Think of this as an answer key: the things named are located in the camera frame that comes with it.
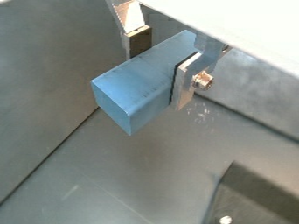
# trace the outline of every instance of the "metal clamp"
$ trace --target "metal clamp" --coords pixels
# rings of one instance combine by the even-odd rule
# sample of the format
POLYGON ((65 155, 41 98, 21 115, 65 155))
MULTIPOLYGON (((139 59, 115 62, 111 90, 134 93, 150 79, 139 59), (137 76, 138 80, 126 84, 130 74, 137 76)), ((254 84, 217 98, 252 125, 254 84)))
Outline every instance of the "metal clamp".
POLYGON ((121 30, 126 59, 130 60, 153 47, 153 29, 146 25, 137 0, 107 0, 107 5, 121 30))
POLYGON ((193 99, 196 88, 208 90, 212 87, 214 78, 210 73, 220 58, 232 49, 202 33, 197 35, 194 45, 200 51, 188 57, 175 69, 171 105, 177 110, 193 99))

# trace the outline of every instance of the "metal plate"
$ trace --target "metal plate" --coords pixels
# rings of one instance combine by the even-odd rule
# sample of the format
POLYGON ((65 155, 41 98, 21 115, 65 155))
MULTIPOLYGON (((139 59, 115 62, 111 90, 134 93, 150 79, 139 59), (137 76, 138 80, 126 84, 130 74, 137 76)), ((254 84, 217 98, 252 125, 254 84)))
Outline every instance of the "metal plate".
POLYGON ((299 77, 298 2, 139 0, 222 43, 299 77))
POLYGON ((153 28, 145 25, 123 36, 126 58, 130 60, 153 47, 153 28))
POLYGON ((299 199, 238 163, 220 182, 205 224, 299 223, 299 199), (221 222, 230 217, 233 222, 221 222))

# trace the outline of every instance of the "bolt head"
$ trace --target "bolt head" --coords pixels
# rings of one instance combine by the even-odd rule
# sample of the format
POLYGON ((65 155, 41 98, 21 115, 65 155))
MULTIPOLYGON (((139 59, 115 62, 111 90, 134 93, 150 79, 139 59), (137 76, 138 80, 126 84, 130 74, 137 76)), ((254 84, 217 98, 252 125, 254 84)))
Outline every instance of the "bolt head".
POLYGON ((214 77, 206 73, 201 72, 194 79, 194 86, 202 90, 209 90, 214 81, 214 77))
POLYGON ((220 224, 232 224, 233 223, 233 218, 228 215, 228 216, 224 216, 221 219, 220 219, 220 224))

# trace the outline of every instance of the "metal bracket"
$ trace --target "metal bracket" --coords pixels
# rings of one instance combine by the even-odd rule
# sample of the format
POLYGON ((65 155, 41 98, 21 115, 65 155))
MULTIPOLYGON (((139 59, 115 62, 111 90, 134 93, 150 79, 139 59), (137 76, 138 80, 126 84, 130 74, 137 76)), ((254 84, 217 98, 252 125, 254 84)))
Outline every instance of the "metal bracket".
POLYGON ((299 223, 299 199, 238 163, 226 171, 205 224, 299 223))
POLYGON ((107 0, 107 5, 121 30, 126 59, 130 60, 153 47, 153 29, 146 25, 137 0, 107 0))
POLYGON ((198 33, 194 45, 200 51, 175 69, 171 105, 177 110, 181 110, 193 99, 197 87, 204 90, 212 87, 213 76, 210 73, 220 58, 232 49, 202 33, 198 33))

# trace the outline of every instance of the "gray metal floor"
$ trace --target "gray metal floor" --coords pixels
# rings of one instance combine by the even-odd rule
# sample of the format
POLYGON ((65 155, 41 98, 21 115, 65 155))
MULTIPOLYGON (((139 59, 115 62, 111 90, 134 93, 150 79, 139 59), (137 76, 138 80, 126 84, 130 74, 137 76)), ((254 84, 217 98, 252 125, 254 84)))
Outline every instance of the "gray metal floor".
POLYGON ((0 207, 0 223, 202 223, 233 160, 299 195, 299 144, 222 106, 196 97, 134 136, 99 109, 0 207))

